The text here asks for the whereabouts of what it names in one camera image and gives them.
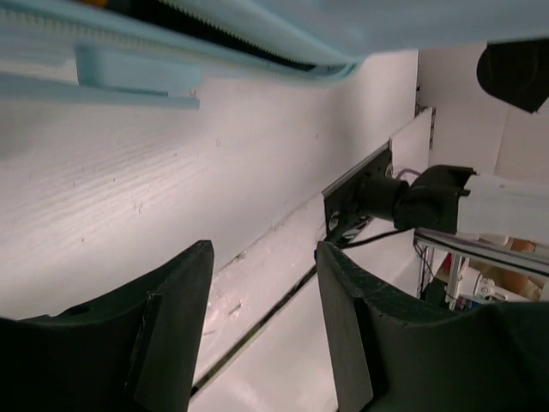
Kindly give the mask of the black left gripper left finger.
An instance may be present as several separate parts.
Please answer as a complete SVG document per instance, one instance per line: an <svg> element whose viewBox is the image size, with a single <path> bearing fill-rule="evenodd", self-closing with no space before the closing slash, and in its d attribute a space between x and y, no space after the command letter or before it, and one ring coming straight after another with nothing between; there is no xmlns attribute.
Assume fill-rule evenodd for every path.
<svg viewBox="0 0 549 412"><path fill-rule="evenodd" d="M2 410L187 410L213 266L200 240L57 316L3 318Z"/></svg>

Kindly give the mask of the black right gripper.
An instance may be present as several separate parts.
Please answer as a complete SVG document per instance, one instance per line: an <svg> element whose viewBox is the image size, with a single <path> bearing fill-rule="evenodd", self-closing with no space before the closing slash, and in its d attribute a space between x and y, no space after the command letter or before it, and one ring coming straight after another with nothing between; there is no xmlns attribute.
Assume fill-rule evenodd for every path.
<svg viewBox="0 0 549 412"><path fill-rule="evenodd" d="M548 39L489 43L476 76L493 98L524 112L538 112L548 101Z"/></svg>

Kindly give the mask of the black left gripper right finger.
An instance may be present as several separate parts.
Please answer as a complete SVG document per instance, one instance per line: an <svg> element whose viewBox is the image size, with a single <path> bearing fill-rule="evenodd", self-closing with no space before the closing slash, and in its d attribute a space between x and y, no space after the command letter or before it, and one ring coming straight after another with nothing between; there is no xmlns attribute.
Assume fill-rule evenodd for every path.
<svg viewBox="0 0 549 412"><path fill-rule="evenodd" d="M547 303L452 312L329 242L317 245L317 278L339 410L547 410Z"/></svg>

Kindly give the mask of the light blue hard suitcase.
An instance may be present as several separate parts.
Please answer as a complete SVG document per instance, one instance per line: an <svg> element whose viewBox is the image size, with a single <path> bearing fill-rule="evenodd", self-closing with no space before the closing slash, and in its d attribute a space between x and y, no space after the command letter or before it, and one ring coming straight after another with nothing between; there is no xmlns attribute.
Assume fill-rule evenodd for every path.
<svg viewBox="0 0 549 412"><path fill-rule="evenodd" d="M4 1L2 57L77 80L3 72L1 95L196 108L203 76L337 82L382 52L541 38L545 1Z"/></svg>

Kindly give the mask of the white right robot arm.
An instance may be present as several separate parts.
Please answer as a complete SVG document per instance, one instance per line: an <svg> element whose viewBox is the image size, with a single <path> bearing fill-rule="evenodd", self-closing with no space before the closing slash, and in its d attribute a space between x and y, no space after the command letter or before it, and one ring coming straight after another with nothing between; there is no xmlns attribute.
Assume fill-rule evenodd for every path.
<svg viewBox="0 0 549 412"><path fill-rule="evenodd" d="M429 167L413 183L376 163L333 186L327 238L315 253L338 407L342 411L545 411L548 305L433 306L361 269L340 242L370 216L394 234L496 234L548 241L548 190Z"/></svg>

